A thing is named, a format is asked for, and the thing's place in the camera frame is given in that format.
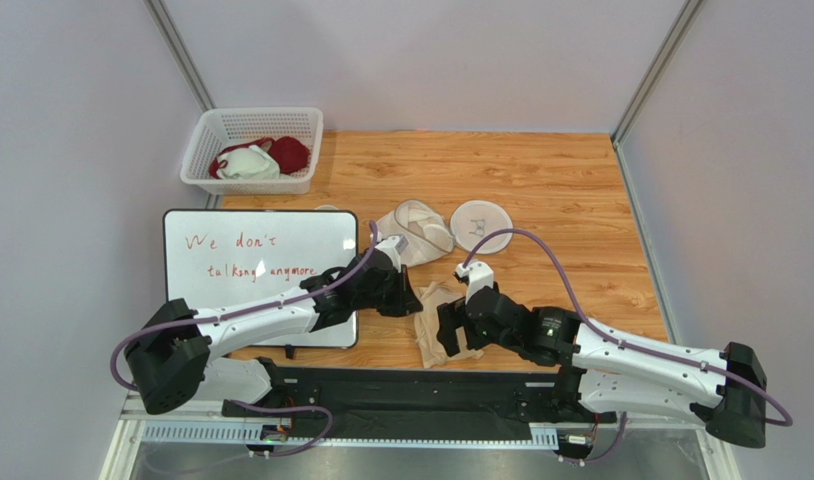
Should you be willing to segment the beige bra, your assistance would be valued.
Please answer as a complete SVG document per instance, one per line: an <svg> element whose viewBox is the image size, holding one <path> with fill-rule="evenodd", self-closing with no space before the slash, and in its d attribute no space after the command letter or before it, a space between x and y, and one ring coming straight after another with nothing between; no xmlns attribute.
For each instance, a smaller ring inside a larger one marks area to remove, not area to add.
<svg viewBox="0 0 814 480"><path fill-rule="evenodd" d="M440 318L437 307L452 303L460 296L439 282L419 289L419 300L422 311L414 315L415 344L419 348L421 362L424 369L443 366L450 362L467 359L481 359L485 353L482 350L471 350L466 347L466 338L463 332L456 334L456 344L459 347L457 354L448 354L437 339L440 327Z"/></svg>

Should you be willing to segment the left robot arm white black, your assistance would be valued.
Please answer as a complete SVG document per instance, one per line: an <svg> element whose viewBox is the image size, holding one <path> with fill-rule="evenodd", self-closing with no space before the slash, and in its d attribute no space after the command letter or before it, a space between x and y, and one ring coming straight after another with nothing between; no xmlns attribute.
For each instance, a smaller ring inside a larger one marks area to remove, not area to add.
<svg viewBox="0 0 814 480"><path fill-rule="evenodd" d="M422 311L406 266L368 249L345 267L332 267L261 303L196 310L183 299L165 302L136 333L116 347L151 415L195 397L207 367L236 350L284 335L306 334L347 322L355 312L384 317Z"/></svg>

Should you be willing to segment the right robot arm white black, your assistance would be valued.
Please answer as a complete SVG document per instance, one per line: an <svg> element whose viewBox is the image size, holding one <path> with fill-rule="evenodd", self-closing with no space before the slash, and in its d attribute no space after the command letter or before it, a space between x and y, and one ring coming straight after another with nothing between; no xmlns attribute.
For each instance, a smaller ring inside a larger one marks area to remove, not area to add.
<svg viewBox="0 0 814 480"><path fill-rule="evenodd" d="M561 410L668 416L733 445L766 444L767 377L747 345L711 350L652 341L560 307L528 308L492 287L443 303L437 314L437 339L450 356L495 344L558 367Z"/></svg>

